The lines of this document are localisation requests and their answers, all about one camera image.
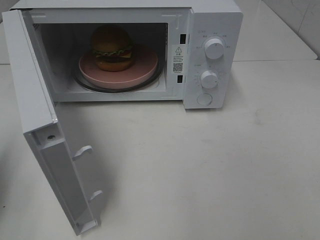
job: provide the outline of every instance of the qr code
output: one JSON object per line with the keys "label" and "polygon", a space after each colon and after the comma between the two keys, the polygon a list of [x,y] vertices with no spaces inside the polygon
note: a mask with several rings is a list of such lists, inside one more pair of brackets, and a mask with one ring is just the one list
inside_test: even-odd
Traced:
{"label": "qr code", "polygon": [[182,72],[183,66],[184,66],[184,63],[183,63],[183,62],[174,63],[174,64],[173,64],[173,71],[174,71],[174,72]]}

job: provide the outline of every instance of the label sticker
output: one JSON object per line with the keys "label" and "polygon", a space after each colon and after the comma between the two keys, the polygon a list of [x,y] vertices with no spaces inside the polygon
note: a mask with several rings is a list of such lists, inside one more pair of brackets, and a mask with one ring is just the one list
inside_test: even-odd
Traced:
{"label": "label sticker", "polygon": [[172,73],[174,74],[183,74],[185,71],[184,66],[184,56],[186,55],[186,47],[184,44],[172,45]]}

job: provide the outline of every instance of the microwave door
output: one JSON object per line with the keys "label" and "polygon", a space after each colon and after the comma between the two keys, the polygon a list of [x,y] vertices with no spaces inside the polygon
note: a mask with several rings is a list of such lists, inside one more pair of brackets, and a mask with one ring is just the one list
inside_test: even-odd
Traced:
{"label": "microwave door", "polygon": [[77,235],[97,225],[75,166],[75,160],[90,151],[84,146],[72,154],[56,116],[45,84],[37,44],[32,44],[34,27],[28,13],[13,10],[3,13],[15,93],[23,135],[45,174],[65,215]]}

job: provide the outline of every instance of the white table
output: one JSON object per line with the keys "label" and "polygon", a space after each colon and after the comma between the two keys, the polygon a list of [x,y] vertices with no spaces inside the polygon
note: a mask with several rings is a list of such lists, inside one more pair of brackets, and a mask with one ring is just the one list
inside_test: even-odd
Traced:
{"label": "white table", "polygon": [[[236,0],[243,23],[235,61],[314,60],[316,54],[261,0]],[[0,64],[8,64],[0,24]]]}
{"label": "white table", "polygon": [[[21,134],[10,66],[0,72],[0,239],[78,239]],[[58,104],[72,151],[93,146],[78,163],[87,188],[108,200],[82,238],[317,239],[319,75],[316,60],[235,62],[220,110]]]}

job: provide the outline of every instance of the power knob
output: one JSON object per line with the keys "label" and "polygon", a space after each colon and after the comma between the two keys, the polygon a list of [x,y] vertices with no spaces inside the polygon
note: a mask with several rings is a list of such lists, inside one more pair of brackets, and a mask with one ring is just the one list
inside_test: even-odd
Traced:
{"label": "power knob", "polygon": [[204,51],[207,58],[218,59],[224,54],[225,43],[217,37],[211,38],[204,44]]}
{"label": "power knob", "polygon": [[218,85],[219,78],[213,71],[205,71],[200,76],[200,82],[203,88],[212,89]]}

